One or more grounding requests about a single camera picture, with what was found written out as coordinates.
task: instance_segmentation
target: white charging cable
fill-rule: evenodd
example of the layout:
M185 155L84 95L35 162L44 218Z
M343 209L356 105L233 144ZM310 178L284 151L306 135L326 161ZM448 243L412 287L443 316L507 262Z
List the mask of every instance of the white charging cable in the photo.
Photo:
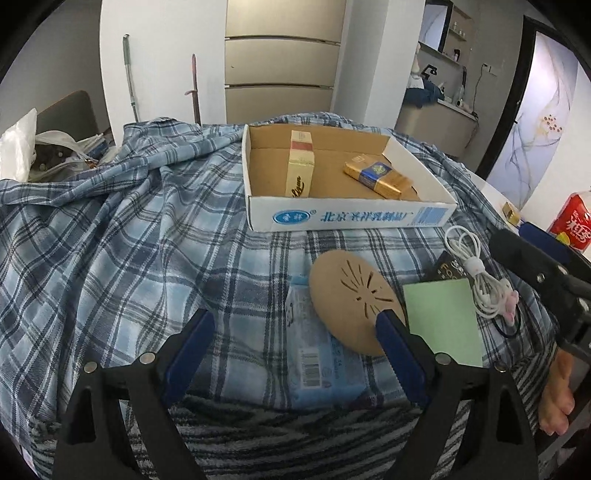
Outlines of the white charging cable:
M455 231L460 232L457 239L450 237ZM447 250L462 261L464 269L474 279L472 296L478 314L486 319L503 315L505 321L513 325L519 295L509 280L497 280L486 271L480 259L482 246L476 234L461 225L454 225L445 232L444 242Z

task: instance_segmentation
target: faucet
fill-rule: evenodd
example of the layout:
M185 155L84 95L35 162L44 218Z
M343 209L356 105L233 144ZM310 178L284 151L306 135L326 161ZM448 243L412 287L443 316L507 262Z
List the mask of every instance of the faucet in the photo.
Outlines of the faucet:
M431 75L437 75L437 67L429 64L423 68L423 71L421 72L421 77L423 77L425 80L428 80L430 77L429 73L427 73L427 70L429 70Z

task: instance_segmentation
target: open cardboard tray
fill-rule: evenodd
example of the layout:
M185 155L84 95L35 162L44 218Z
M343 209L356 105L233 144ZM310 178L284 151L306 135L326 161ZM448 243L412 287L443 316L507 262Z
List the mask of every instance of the open cardboard tray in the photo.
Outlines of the open cardboard tray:
M292 130L310 132L314 174L308 198L284 197ZM389 162L413 180L414 192L387 200L348 176L359 154ZM257 232L442 226L457 203L395 138L311 125L245 125L242 171L249 226Z

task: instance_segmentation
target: wall shelf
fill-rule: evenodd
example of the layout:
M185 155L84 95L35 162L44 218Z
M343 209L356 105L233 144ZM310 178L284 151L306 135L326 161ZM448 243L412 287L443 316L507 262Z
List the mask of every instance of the wall shelf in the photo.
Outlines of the wall shelf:
M449 33L453 33L456 36L456 38L460 41L466 41L466 37L460 35L460 33L456 32L454 29L452 29L452 27L449 28Z
M461 66L458 62L456 62L453 58L448 57L447 55L445 55L444 53L441 53L440 51L436 50L435 48L430 47L429 45L427 45L426 43L423 42L419 42L421 44L421 50L426 51L427 53L430 53L432 55L435 55L436 57L439 57L443 60L447 60L449 63L452 63L454 65L457 66Z

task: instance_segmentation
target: blue plastic package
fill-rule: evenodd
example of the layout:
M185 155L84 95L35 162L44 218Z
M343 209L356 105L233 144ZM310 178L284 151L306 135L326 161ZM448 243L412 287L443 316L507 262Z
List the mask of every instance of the blue plastic package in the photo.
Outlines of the blue plastic package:
M293 408L347 406L367 388L361 355L340 343L316 315L307 277L294 277L287 309L287 370Z

